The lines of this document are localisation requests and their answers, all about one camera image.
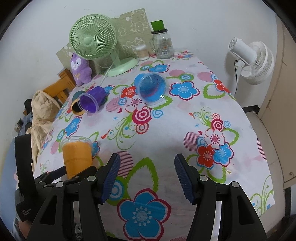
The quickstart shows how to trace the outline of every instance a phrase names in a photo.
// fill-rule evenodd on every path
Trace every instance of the green jar lid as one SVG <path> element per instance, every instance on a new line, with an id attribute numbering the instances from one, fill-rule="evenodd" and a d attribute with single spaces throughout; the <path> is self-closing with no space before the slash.
<path id="1" fill-rule="evenodd" d="M 151 25 L 154 31 L 159 31 L 165 28 L 162 20 L 151 22 Z"/>

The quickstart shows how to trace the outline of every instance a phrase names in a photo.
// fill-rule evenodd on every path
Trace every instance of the power cord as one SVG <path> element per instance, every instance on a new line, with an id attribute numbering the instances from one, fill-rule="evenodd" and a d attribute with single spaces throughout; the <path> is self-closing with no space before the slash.
<path id="1" fill-rule="evenodd" d="M 238 60 L 235 60 L 234 61 L 234 71 L 235 71 L 235 78 L 236 78 L 236 80 L 237 80 L 237 68 L 236 68 L 235 64 L 238 63 L 238 62 L 239 62 Z"/>
<path id="2" fill-rule="evenodd" d="M 119 48 L 120 48 L 120 45 L 118 45 L 118 47 L 117 47 L 117 56 L 119 55 Z M 106 72 L 106 74 L 99 86 L 101 86 L 103 84 L 103 82 L 104 82 L 105 78 L 108 76 L 109 70 L 112 68 L 113 64 L 114 64 L 114 61 L 112 61 L 111 66 L 107 69 L 107 72 Z"/>

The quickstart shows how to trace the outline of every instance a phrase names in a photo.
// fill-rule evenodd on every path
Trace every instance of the purple plush toy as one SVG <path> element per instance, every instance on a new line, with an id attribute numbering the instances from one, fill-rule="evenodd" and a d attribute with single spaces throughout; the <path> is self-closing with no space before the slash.
<path id="1" fill-rule="evenodd" d="M 91 81 L 91 68 L 89 62 L 73 53 L 71 58 L 71 69 L 77 86 L 87 84 Z"/>

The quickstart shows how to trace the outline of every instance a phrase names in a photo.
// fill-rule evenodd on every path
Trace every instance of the orange cup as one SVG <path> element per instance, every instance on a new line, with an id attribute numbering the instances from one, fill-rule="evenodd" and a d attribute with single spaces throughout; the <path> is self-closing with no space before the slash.
<path id="1" fill-rule="evenodd" d="M 68 179 L 71 179 L 92 164 L 92 142 L 81 136 L 72 136 L 62 140 L 62 152 Z"/>

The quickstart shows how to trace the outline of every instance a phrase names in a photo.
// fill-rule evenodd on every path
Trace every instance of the white wall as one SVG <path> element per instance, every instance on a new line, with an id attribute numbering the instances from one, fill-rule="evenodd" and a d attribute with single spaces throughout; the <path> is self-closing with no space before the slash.
<path id="1" fill-rule="evenodd" d="M 261 0 L 33 0 L 0 41 L 0 155 L 12 139 L 25 99 L 58 79 L 62 65 L 56 52 L 69 42 L 74 22 L 91 13 L 112 18 L 143 7 L 150 22 L 164 20 L 175 48 L 191 50 L 231 90 L 234 58 L 227 47 L 232 37 L 263 41 L 276 56 L 275 14 Z M 269 81 L 259 86 L 241 81 L 236 95 L 241 106 L 261 106 Z"/>

